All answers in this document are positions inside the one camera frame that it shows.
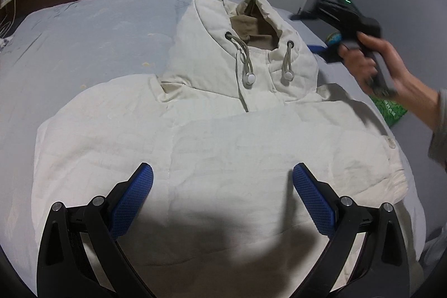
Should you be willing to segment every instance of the hand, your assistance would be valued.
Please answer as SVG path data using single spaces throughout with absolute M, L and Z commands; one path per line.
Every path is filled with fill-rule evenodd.
M 399 95 L 405 94 L 404 85 L 406 80 L 411 77 L 411 74 L 393 45 L 388 41 L 365 35 L 361 32 L 357 34 L 357 37 L 363 45 L 379 52 L 383 56 L 396 86 L 397 93 Z M 361 50 L 348 50 L 344 45 L 340 46 L 338 53 L 345 60 L 346 68 L 355 77 L 363 92 L 373 95 L 372 89 L 368 86 L 368 81 L 377 74 L 374 60 L 366 58 Z
M 438 93 L 410 74 L 391 43 L 361 32 L 357 37 L 363 45 L 379 52 L 384 58 L 397 90 L 397 96 L 393 100 L 414 113 L 435 131 L 440 114 Z M 361 89 L 366 94 L 372 95 L 372 89 L 367 82 L 377 74 L 374 60 L 366 58 L 361 50 L 348 50 L 344 45 L 340 46 L 338 54 L 345 60 L 346 68 L 355 77 Z

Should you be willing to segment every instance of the finger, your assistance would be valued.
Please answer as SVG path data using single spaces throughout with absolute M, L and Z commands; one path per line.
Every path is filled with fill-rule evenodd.
M 343 44 L 341 44 L 340 47 L 338 48 L 338 54 L 340 55 L 341 58 L 345 58 L 348 52 L 349 52 L 348 47 L 346 47 Z
M 366 58 L 366 66 L 375 67 L 376 63 L 372 58 Z
M 375 38 L 370 35 L 365 35 L 362 32 L 357 32 L 358 40 L 371 50 L 378 51 L 380 53 L 386 53 L 392 50 L 392 45 L 381 38 Z
M 354 75 L 358 72 L 362 72 L 369 67 L 374 67 L 369 63 L 369 60 L 367 58 L 363 57 L 363 55 L 350 56 L 345 58 L 345 66 Z
M 358 78 L 361 80 L 370 80 L 376 75 L 377 70 L 375 69 L 375 67 L 365 67 L 357 73 Z
M 367 84 L 367 82 L 365 80 L 357 80 L 358 85 L 360 86 L 361 90 L 366 94 L 366 95 L 373 95 L 374 91 L 372 90 L 372 88 L 370 88 Z
M 345 53 L 345 56 L 343 59 L 345 61 L 351 61 L 351 62 L 360 62 L 363 60 L 365 56 L 363 55 L 363 52 L 360 50 L 349 50 Z

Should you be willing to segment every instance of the gray floor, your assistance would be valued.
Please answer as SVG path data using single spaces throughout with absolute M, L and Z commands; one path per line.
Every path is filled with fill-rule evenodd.
M 308 0 L 311 6 L 314 0 Z M 408 69 L 435 89 L 447 88 L 447 0 L 353 0 L 366 16 L 376 18 L 384 38 L 392 42 Z M 306 23 L 324 39 L 331 27 Z M 431 131 L 413 115 L 406 115 L 393 132 L 412 167 L 425 209 L 427 234 L 447 221 L 447 176 L 427 157 Z

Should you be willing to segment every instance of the bed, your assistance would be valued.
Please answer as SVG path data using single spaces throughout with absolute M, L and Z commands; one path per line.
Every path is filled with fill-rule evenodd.
M 161 74 L 177 22 L 191 0 L 82 0 L 29 15 L 0 53 L 0 244 L 23 281 L 35 292 L 37 249 L 30 196 L 36 131 L 81 91 L 136 73 Z M 278 10 L 288 20 L 288 12 Z M 307 44 L 324 45 L 303 23 L 288 22 Z M 337 83 L 368 104 L 342 64 L 316 56 L 319 85 Z M 384 132 L 392 136 L 383 122 Z M 425 216 L 404 155 L 409 190 L 404 199 L 419 258 Z

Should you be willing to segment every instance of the sleeve cuff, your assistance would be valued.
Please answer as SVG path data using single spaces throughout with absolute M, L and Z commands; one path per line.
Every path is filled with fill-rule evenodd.
M 447 161 L 447 90 L 439 93 L 440 118 L 439 126 L 431 139 L 428 156 L 446 167 Z

